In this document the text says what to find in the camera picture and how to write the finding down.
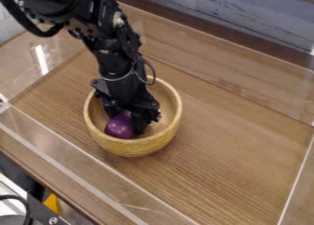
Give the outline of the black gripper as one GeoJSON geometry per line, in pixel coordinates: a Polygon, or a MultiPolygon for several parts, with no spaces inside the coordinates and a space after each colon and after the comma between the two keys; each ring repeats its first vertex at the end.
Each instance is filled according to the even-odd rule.
{"type": "Polygon", "coordinates": [[[123,110],[133,112],[131,122],[137,135],[145,133],[153,121],[159,121],[159,102],[147,90],[147,86],[154,85],[155,81],[157,78],[150,79],[146,73],[133,73],[119,81],[105,78],[91,80],[109,117],[114,118],[123,110]]]}

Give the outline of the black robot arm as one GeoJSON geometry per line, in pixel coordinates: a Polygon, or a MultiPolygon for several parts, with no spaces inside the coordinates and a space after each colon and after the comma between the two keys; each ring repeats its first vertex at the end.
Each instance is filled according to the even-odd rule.
{"type": "Polygon", "coordinates": [[[135,134],[158,121],[159,102],[147,87],[155,83],[145,68],[142,39],[115,0],[0,0],[34,35],[55,36],[60,30],[80,39],[98,60],[99,78],[91,81],[110,117],[125,110],[135,134]]]}

